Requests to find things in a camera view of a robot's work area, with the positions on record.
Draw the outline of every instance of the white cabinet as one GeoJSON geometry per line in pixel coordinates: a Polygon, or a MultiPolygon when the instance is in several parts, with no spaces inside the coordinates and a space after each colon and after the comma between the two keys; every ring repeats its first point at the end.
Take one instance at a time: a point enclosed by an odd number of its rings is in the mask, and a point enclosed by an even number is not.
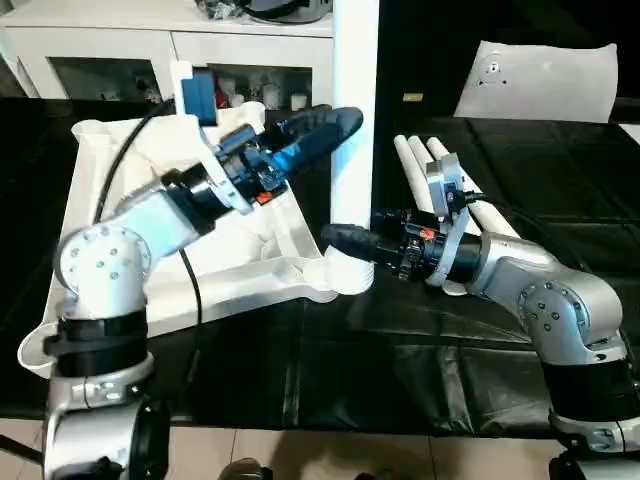
{"type": "Polygon", "coordinates": [[[309,105],[332,103],[332,38],[175,32],[173,40],[180,60],[208,66],[221,83],[232,80],[267,108],[277,98],[277,108],[288,109],[292,95],[311,97],[309,105]]]}
{"type": "Polygon", "coordinates": [[[331,15],[278,25],[208,20],[193,0],[31,0],[0,27],[43,98],[167,98],[169,65],[180,59],[208,66],[245,100],[332,101],[331,15]]]}
{"type": "Polygon", "coordinates": [[[7,28],[43,98],[136,101],[172,95],[170,32],[93,28],[7,28]]]}

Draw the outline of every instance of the floor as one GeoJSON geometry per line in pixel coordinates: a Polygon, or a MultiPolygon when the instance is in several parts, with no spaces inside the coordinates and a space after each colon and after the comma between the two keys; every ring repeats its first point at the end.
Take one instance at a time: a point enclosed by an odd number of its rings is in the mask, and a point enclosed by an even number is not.
{"type": "MultiPolygon", "coordinates": [[[[0,432],[40,448],[40,422],[0,420],[0,432]]],[[[275,480],[353,480],[384,470],[412,480],[534,480],[548,478],[548,462],[561,451],[545,440],[174,427],[167,478],[215,480],[231,460],[253,457],[275,480]]],[[[41,478],[39,467],[5,453],[0,472],[4,480],[41,478]]]]}

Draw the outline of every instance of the shelf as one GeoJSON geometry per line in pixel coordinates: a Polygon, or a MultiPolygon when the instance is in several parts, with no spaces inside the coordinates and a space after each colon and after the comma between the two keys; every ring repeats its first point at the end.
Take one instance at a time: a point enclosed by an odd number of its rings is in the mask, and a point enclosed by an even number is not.
{"type": "Polygon", "coordinates": [[[209,20],[193,0],[31,0],[0,17],[5,27],[109,28],[331,38],[333,17],[304,25],[248,16],[209,20]]]}

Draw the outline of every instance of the black cable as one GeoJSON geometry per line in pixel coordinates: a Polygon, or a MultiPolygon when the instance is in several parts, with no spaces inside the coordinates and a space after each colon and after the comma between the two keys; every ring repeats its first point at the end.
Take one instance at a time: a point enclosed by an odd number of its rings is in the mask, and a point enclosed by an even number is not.
{"type": "MultiPolygon", "coordinates": [[[[131,131],[131,133],[127,136],[127,138],[125,139],[125,141],[122,143],[120,150],[118,150],[118,153],[116,154],[115,159],[113,160],[113,163],[111,164],[111,166],[109,167],[109,170],[107,172],[107,175],[105,177],[105,181],[102,185],[102,189],[100,191],[100,196],[98,197],[98,204],[96,205],[96,211],[95,214],[93,216],[93,223],[96,224],[98,222],[100,222],[100,219],[102,218],[102,213],[104,211],[104,205],[105,202],[107,201],[107,196],[109,195],[109,190],[111,189],[111,184],[113,183],[113,179],[116,176],[116,172],[118,171],[118,167],[120,166],[120,164],[122,163],[122,161],[124,160],[124,157],[127,153],[127,151],[129,150],[129,148],[131,147],[131,145],[133,145],[133,142],[135,141],[136,137],[140,134],[140,132],[142,131],[142,129],[151,121],[151,119],[153,119],[154,117],[158,117],[160,115],[162,115],[163,113],[167,112],[169,110],[169,108],[171,106],[173,106],[174,104],[174,100],[173,98],[170,98],[168,100],[165,100],[164,102],[156,105],[152,110],[150,110],[143,118],[142,120],[140,120],[140,122],[136,125],[136,127],[131,131]]],[[[198,285],[198,279],[196,278],[196,275],[193,271],[193,267],[191,266],[191,262],[189,261],[189,257],[187,256],[187,252],[184,251],[184,249],[181,249],[179,251],[180,253],[180,258],[182,259],[182,262],[184,263],[184,267],[187,270],[187,274],[189,275],[189,280],[191,280],[191,285],[193,287],[193,292],[195,294],[196,297],[196,331],[195,331],[195,341],[194,341],[194,347],[193,347],[193,351],[191,353],[191,355],[189,356],[189,362],[187,365],[187,375],[186,375],[186,382],[185,382],[185,388],[188,387],[191,384],[191,381],[193,380],[193,377],[195,375],[195,371],[196,368],[198,366],[199,363],[199,359],[200,359],[200,333],[202,330],[202,296],[200,295],[200,286],[198,285]]]]}
{"type": "Polygon", "coordinates": [[[189,355],[189,361],[187,363],[186,370],[186,379],[184,383],[184,390],[186,390],[195,377],[196,371],[198,369],[198,364],[200,363],[200,352],[201,352],[201,339],[202,339],[202,296],[200,295],[200,286],[198,285],[198,279],[196,274],[193,271],[193,267],[191,266],[191,262],[189,261],[189,257],[187,256],[187,252],[184,249],[180,249],[180,257],[182,258],[182,262],[184,263],[184,268],[187,270],[187,274],[189,275],[189,279],[191,280],[191,285],[193,286],[193,293],[196,296],[196,329],[195,329],[195,339],[193,342],[193,350],[191,351],[191,355],[189,355]]]}
{"type": "Polygon", "coordinates": [[[129,147],[133,144],[133,141],[140,134],[142,129],[151,121],[152,118],[158,117],[161,114],[165,113],[169,110],[169,107],[173,105],[173,98],[165,100],[164,102],[159,103],[153,109],[151,109],[147,114],[142,117],[142,120],[136,125],[136,127],[131,130],[129,136],[125,139],[125,141],[120,146],[120,150],[116,154],[116,158],[114,158],[113,163],[109,167],[107,171],[107,176],[105,177],[104,183],[102,184],[102,190],[100,191],[100,196],[98,197],[98,203],[96,205],[96,212],[93,215],[93,223],[96,224],[102,218],[102,212],[104,210],[104,204],[107,201],[107,195],[109,195],[109,190],[111,189],[111,184],[113,183],[113,179],[116,176],[116,172],[118,171],[118,167],[124,160],[124,156],[129,150],[129,147]]]}
{"type": "Polygon", "coordinates": [[[525,221],[526,223],[528,223],[530,226],[534,227],[536,230],[538,230],[540,233],[542,233],[545,237],[547,237],[547,240],[549,240],[551,243],[554,244],[554,246],[561,250],[564,251],[566,254],[568,254],[569,257],[571,257],[572,263],[574,264],[575,268],[577,268],[578,270],[582,270],[583,272],[587,272],[587,273],[593,273],[591,271],[591,269],[589,268],[589,266],[587,265],[587,263],[584,261],[584,259],[582,258],[582,256],[580,254],[578,254],[578,252],[576,252],[575,250],[573,250],[572,248],[570,248],[566,242],[564,241],[564,239],[559,239],[558,237],[560,236],[559,234],[554,234],[551,229],[549,228],[549,225],[545,222],[543,222],[542,220],[540,220],[538,217],[536,217],[535,215],[522,210],[518,207],[514,207],[512,205],[509,205],[507,203],[504,202],[500,202],[498,200],[494,200],[493,198],[488,197],[487,195],[485,195],[484,193],[474,193],[474,192],[470,192],[470,193],[465,193],[465,202],[467,204],[469,203],[473,203],[476,201],[482,201],[482,202],[486,202],[486,203],[490,203],[491,205],[501,209],[501,210],[505,210],[509,213],[512,213],[513,215],[517,216],[518,218],[520,218],[521,220],[525,221]]]}

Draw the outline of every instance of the cabinet glass door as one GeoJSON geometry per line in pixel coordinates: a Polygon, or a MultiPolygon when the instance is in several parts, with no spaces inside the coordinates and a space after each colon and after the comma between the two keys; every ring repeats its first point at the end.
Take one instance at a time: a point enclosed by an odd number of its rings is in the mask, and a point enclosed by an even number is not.
{"type": "Polygon", "coordinates": [[[312,69],[207,64],[216,81],[219,107],[261,102],[267,110],[300,110],[311,105],[312,69]]]}
{"type": "Polygon", "coordinates": [[[162,100],[149,60],[50,57],[49,62],[71,100],[162,100]]]}

